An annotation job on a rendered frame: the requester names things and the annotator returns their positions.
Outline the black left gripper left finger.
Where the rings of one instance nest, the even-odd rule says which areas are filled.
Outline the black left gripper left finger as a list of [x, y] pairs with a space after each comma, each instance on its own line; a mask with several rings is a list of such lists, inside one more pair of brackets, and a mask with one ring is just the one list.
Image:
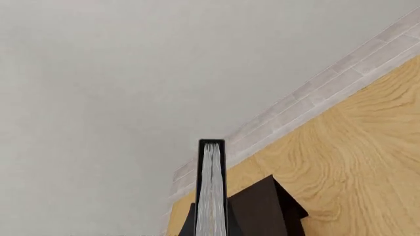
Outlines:
[[178, 236], [194, 236], [196, 219], [196, 204], [191, 203], [190, 210]]

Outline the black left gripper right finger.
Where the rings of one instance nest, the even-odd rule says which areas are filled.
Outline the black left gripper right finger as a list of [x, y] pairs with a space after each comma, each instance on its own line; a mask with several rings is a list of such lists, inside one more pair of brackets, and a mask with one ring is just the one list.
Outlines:
[[242, 236], [242, 230], [237, 222], [230, 200], [227, 200], [228, 236]]

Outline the dark brown desk caddy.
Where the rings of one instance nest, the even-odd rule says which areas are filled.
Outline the dark brown desk caddy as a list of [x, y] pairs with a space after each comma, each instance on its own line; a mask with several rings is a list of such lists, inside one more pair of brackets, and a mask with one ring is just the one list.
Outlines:
[[270, 175], [229, 199], [242, 236], [306, 236], [308, 212]]

